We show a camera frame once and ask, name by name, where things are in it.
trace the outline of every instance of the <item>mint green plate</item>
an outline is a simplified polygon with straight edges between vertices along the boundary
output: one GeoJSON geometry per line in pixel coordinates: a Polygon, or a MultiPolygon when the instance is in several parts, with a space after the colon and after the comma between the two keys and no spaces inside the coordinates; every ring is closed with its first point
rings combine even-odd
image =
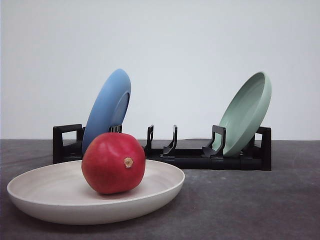
{"type": "MultiPolygon", "coordinates": [[[[271,100],[271,82],[264,72],[258,72],[241,87],[227,107],[219,126],[225,128],[226,157],[239,155],[262,123],[271,100]]],[[[216,134],[212,148],[218,149],[221,136],[216,134]]]]}

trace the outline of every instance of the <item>gray table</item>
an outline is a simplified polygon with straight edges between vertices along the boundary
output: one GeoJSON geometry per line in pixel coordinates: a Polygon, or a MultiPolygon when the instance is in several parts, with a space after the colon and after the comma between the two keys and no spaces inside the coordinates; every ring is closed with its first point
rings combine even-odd
{"type": "MultiPolygon", "coordinates": [[[[178,147],[207,141],[181,140],[178,147]]],[[[51,140],[1,141],[2,240],[320,239],[320,141],[273,141],[272,171],[184,169],[183,188],[169,204],[102,225],[44,222],[11,203],[8,182],[51,163],[51,140]]]]}

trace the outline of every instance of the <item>black dish rack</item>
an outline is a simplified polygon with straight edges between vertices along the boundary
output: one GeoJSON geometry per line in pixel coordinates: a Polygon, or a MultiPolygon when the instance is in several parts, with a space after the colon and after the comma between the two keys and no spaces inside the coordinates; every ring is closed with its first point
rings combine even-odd
{"type": "MultiPolygon", "coordinates": [[[[53,127],[52,141],[52,163],[63,163],[81,160],[82,139],[85,127],[81,124],[63,125],[53,127]],[[63,144],[63,133],[76,131],[76,142],[68,145],[63,144]]],[[[109,128],[109,132],[121,133],[122,125],[109,128]]],[[[261,145],[255,145],[255,136],[242,149],[241,153],[235,157],[224,156],[226,144],[226,128],[213,125],[212,137],[207,145],[195,149],[179,149],[178,127],[173,126],[173,138],[168,146],[163,148],[152,148],[154,136],[154,126],[147,129],[146,145],[143,146],[146,159],[160,161],[174,165],[180,169],[212,169],[212,170],[263,170],[271,171],[271,128],[259,127],[256,132],[262,135],[261,145]],[[212,147],[216,134],[221,135],[220,147],[214,150],[212,147]]]]}

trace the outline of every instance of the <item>white plate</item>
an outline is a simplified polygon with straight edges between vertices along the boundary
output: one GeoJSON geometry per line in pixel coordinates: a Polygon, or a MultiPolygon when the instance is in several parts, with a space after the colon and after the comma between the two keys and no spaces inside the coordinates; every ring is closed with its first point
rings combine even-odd
{"type": "Polygon", "coordinates": [[[40,167],[9,182],[12,202],[26,214],[70,225],[106,224],[151,213],[176,197],[185,174],[179,168],[146,160],[141,183],[134,189],[103,195],[94,191],[81,171],[81,160],[40,167]]]}

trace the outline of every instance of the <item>pomegranate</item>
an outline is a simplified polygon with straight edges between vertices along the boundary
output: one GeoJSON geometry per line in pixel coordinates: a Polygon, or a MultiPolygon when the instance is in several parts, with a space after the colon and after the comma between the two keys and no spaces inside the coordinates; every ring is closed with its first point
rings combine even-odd
{"type": "Polygon", "coordinates": [[[84,153],[81,169],[98,193],[113,194],[138,186],[146,168],[145,152],[131,135],[107,132],[97,136],[84,153]]]}

